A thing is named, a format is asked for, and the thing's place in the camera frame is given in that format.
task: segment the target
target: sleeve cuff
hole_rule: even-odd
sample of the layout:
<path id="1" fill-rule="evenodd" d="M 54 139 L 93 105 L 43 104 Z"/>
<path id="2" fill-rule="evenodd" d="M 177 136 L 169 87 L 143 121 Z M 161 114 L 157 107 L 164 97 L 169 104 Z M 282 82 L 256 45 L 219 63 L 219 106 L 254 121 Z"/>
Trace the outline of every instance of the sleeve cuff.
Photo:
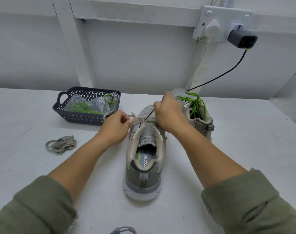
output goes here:
<path id="1" fill-rule="evenodd" d="M 279 196 L 279 192 L 260 170 L 251 169 L 203 190 L 201 196 L 214 221 L 231 227 L 249 211 Z"/>
<path id="2" fill-rule="evenodd" d="M 69 192 L 47 176 L 38 177 L 13 198 L 28 207 L 53 233 L 65 233 L 77 218 Z"/>

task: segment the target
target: basket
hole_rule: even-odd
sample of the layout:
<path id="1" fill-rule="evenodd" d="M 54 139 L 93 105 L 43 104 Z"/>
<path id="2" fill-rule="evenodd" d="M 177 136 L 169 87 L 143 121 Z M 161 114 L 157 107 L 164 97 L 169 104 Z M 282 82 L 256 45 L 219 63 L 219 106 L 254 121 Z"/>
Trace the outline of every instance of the basket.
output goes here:
<path id="1" fill-rule="evenodd" d="M 85 87 L 72 87 L 68 91 L 63 91 L 58 94 L 57 102 L 52 106 L 52 109 L 55 110 L 62 118 L 68 122 L 90 124 L 90 125 L 102 125 L 104 122 L 103 115 L 97 115 L 93 113 L 80 113 L 80 112 L 69 112 L 65 111 L 66 105 L 70 98 L 74 94 L 81 95 L 83 98 L 91 101 L 96 97 L 103 97 L 105 94 L 110 94 L 117 92 L 118 100 L 117 107 L 113 113 L 115 113 L 120 104 L 121 92 L 117 90 L 103 90 L 103 89 L 94 89 L 94 88 L 85 88 Z M 62 95 L 67 94 L 68 98 L 60 104 L 60 98 Z"/>

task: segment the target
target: gray sneaker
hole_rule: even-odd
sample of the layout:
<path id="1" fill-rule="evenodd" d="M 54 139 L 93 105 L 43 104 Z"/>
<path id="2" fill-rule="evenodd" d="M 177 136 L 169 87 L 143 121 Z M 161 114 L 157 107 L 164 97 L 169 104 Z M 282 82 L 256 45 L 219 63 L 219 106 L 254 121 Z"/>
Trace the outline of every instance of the gray sneaker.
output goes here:
<path id="1" fill-rule="evenodd" d="M 166 157 L 165 130 L 156 124 L 153 106 L 145 107 L 134 116 L 127 148 L 127 167 L 123 189 L 127 196 L 149 201 L 161 191 L 161 172 Z"/>
<path id="2" fill-rule="evenodd" d="M 172 93 L 174 98 L 180 102 L 182 112 L 188 122 L 211 141 L 211 133 L 214 131 L 214 125 L 205 103 L 199 99 L 197 94 L 186 94 L 185 89 L 174 89 Z"/>

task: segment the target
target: hand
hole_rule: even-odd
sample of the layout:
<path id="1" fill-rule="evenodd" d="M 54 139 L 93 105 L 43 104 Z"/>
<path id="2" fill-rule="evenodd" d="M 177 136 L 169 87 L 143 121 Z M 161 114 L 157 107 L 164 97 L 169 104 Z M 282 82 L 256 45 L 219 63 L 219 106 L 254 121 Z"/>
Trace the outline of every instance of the hand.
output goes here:
<path id="1" fill-rule="evenodd" d="M 108 143 L 108 146 L 115 145 L 125 139 L 131 125 L 132 119 L 122 110 L 118 110 L 105 119 L 95 137 Z"/>
<path id="2" fill-rule="evenodd" d="M 188 124 L 179 102 L 171 92 L 166 92 L 163 101 L 155 102 L 153 106 L 158 124 L 167 132 L 172 133 L 176 127 Z"/>

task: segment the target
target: green sleeve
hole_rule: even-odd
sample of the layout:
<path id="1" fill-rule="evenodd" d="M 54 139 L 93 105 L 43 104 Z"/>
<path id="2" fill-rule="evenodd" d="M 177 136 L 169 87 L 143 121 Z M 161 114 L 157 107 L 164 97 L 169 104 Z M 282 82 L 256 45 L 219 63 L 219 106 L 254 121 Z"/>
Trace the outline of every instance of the green sleeve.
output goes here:
<path id="1" fill-rule="evenodd" d="M 69 192 L 41 176 L 0 210 L 0 234 L 64 234 L 77 217 Z"/>
<path id="2" fill-rule="evenodd" d="M 201 196 L 226 234 L 296 234 L 296 210 L 259 170 L 222 181 Z"/>

